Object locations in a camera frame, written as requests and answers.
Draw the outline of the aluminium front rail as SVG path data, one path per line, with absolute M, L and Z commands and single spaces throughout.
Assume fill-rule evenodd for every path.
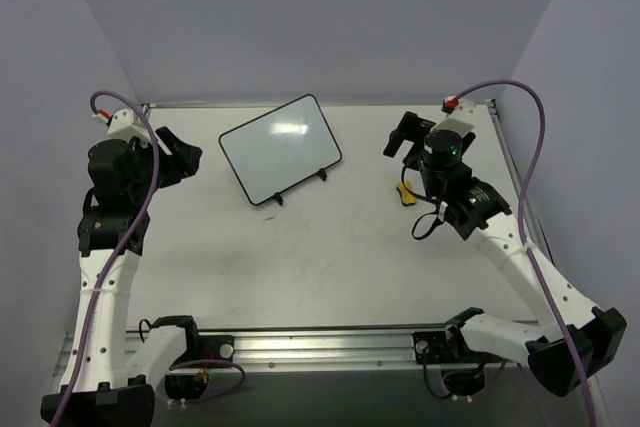
M 96 368 L 99 361 L 116 354 L 125 363 L 125 373 L 135 377 L 146 370 L 165 371 L 169 366 L 196 360 L 196 344 L 201 334 L 228 334 L 235 337 L 232 361 L 204 359 L 209 368 L 225 362 L 240 365 L 246 372 L 344 372 L 368 370 L 408 370 L 418 366 L 414 359 L 412 334 L 441 330 L 456 354 L 457 364 L 488 360 L 524 364 L 526 347 L 534 329 L 530 325 L 500 321 L 483 315 L 462 328 L 447 324 L 400 326 L 325 327 L 300 329 L 200 329 L 192 321 L 173 321 L 142 333 L 128 331 L 121 345 L 101 342 L 96 348 L 78 350 L 73 338 L 63 342 L 54 380 L 65 379 L 75 360 Z

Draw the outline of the yellow bone-shaped eraser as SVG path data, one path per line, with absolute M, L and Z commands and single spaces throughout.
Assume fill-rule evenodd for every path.
M 396 184 L 396 192 L 403 207 L 410 207 L 417 204 L 418 199 L 412 194 L 412 191 L 413 186 L 410 181 L 400 181 Z

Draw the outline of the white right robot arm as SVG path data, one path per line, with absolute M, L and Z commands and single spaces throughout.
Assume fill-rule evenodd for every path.
M 405 170 L 421 176 L 421 200 L 433 205 L 432 226 L 449 225 L 497 269 L 533 314 L 531 325 L 470 307 L 447 323 L 444 347 L 460 361 L 489 354 L 525 363 L 550 393 L 564 397 L 613 360 L 627 323 L 615 308 L 602 310 L 581 294 L 529 241 L 508 202 L 475 177 L 462 156 L 475 139 L 474 125 L 455 113 L 434 123 L 407 111 L 383 150 L 394 157 L 411 148 Z

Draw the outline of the small white whiteboard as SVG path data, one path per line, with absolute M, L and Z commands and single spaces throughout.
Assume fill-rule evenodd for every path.
M 247 200 L 274 201 L 343 159 L 317 98 L 306 94 L 224 133 L 218 144 Z

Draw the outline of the aluminium left table rail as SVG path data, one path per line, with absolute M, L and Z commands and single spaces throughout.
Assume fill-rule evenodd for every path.
M 150 111 L 150 104 L 149 104 L 149 103 L 143 103 L 143 104 L 141 104 L 141 105 L 140 105 L 140 110 L 142 111 L 143 117 L 144 117 L 145 119 L 148 119 L 148 117 L 149 117 L 149 111 Z M 140 120 L 140 121 L 139 121 L 139 123 L 140 123 L 140 127 L 141 127 L 143 130 L 146 130 L 146 124 L 145 124 L 145 122 L 144 122 L 144 121 L 142 121 L 142 120 Z

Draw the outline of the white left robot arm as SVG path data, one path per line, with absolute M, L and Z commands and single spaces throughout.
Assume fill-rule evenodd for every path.
M 52 426 L 148 426 L 154 388 L 174 361 L 194 364 L 202 342 L 190 316 L 159 319 L 149 342 L 125 357 L 128 304 L 155 191 L 196 174 L 202 151 L 168 128 L 150 141 L 109 139 L 88 151 L 93 182 L 77 228 L 80 303 L 57 393 L 41 402 Z

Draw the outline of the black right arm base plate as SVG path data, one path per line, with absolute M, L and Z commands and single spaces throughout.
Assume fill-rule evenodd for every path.
M 412 334 L 414 359 L 417 364 L 457 364 L 462 359 L 441 330 L 417 331 Z

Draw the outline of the black whiteboard stand foot right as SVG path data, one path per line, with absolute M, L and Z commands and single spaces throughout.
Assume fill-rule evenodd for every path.
M 327 175 L 327 172 L 326 172 L 326 170 L 325 170 L 324 168 L 320 168 L 320 169 L 318 170 L 318 172 L 317 172 L 317 176 L 318 176 L 318 177 L 319 177 L 323 182 L 326 182 L 326 181 L 327 181 L 328 175 Z

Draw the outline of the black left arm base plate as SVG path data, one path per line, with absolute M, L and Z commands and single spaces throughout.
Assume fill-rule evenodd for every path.
M 235 352 L 235 337 L 228 334 L 201 334 L 196 344 L 196 360 L 215 359 L 232 361 Z

